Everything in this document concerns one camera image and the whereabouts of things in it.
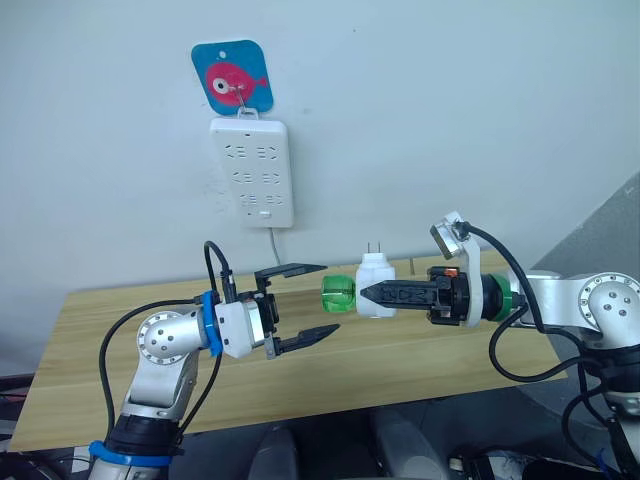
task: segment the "green cap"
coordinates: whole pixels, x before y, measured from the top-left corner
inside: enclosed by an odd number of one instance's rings
[[[356,283],[347,275],[326,275],[322,279],[322,308],[340,313],[356,306]]]

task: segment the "electrical outlet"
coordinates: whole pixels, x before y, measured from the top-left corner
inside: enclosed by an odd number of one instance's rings
[[[242,223],[291,227],[287,127],[277,120],[218,117],[210,132]]]

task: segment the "white plug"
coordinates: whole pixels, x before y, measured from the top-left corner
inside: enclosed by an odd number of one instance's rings
[[[364,317],[393,317],[395,308],[387,308],[360,295],[363,288],[384,280],[395,280],[396,269],[387,261],[384,253],[365,253],[356,272],[356,309]]]

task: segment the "fish sticker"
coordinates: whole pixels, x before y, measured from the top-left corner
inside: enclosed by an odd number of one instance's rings
[[[267,65],[257,43],[239,40],[196,45],[191,60],[216,113],[236,115],[243,103],[261,113],[273,107]]]
[[[267,77],[254,80],[243,69],[228,62],[211,65],[207,70],[206,81],[209,92],[220,103],[232,107],[246,105],[257,86],[267,87],[269,85]]]

